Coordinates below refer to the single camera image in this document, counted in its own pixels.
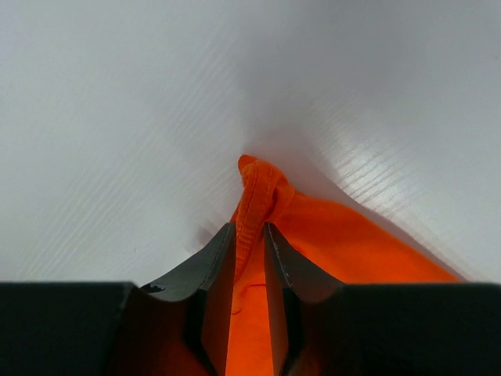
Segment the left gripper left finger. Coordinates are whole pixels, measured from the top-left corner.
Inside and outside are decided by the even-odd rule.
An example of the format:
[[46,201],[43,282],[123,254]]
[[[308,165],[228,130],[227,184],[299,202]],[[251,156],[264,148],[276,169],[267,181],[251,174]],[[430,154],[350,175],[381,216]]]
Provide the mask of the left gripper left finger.
[[141,287],[170,313],[181,310],[168,323],[202,375],[226,371],[235,265],[236,225],[228,222],[195,255]]

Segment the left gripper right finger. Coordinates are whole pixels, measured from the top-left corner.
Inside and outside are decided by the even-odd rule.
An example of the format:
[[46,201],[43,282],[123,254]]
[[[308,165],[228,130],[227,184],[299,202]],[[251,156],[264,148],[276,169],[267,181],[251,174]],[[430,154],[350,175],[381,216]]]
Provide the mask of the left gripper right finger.
[[344,372],[343,284],[264,227],[265,279],[276,375]]

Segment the orange t-shirt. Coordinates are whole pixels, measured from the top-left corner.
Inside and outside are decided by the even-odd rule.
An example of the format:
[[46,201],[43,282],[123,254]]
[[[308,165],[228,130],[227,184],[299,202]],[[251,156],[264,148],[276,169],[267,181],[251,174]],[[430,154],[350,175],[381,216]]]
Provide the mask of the orange t-shirt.
[[264,267],[267,222],[302,255],[343,282],[458,281],[356,210],[296,190],[273,164],[244,154],[238,169],[243,193],[231,218],[236,225],[236,266],[227,375],[273,373]]

